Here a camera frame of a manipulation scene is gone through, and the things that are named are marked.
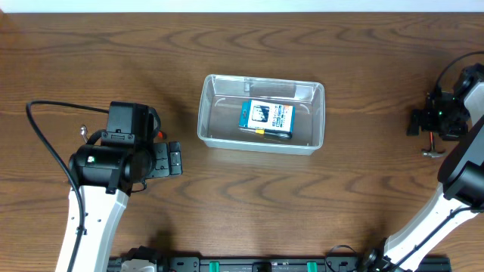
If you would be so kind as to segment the precision screwdriver set box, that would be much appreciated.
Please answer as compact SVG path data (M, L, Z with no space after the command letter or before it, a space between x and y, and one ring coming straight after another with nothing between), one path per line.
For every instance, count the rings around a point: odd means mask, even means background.
M239 127L293 132L295 106L250 99L243 102Z

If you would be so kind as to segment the silver combination wrench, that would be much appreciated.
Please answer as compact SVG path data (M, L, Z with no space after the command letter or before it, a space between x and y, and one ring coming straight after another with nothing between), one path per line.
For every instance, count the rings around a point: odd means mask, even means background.
M88 129L85 125L81 125L80 127L80 135L85 143L88 142Z

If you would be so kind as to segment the black yellow screwdriver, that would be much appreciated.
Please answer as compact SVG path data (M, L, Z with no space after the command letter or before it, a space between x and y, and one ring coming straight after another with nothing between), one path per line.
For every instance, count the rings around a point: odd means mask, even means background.
M282 132L282 131L271 131L271 130L254 129L254 128L240 128L240 130L247 133L261 134L261 135L276 137L276 138L285 139L285 140L289 140L292 138L291 133Z

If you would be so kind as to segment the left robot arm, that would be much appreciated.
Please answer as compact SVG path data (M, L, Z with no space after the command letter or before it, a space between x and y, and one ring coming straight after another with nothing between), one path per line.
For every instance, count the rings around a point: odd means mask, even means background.
M180 143L156 143L158 134L100 130L71 156L75 186L58 271L105 271L134 184L182 174Z

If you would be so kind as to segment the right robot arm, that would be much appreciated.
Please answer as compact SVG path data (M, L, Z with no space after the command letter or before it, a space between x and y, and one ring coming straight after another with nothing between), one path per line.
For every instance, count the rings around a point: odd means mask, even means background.
M483 65L462 69L451 93L436 87L422 110L413 110L409 135L436 132L457 141L440 166L436 192L360 271L416 271L427 254L460 225L483 212Z

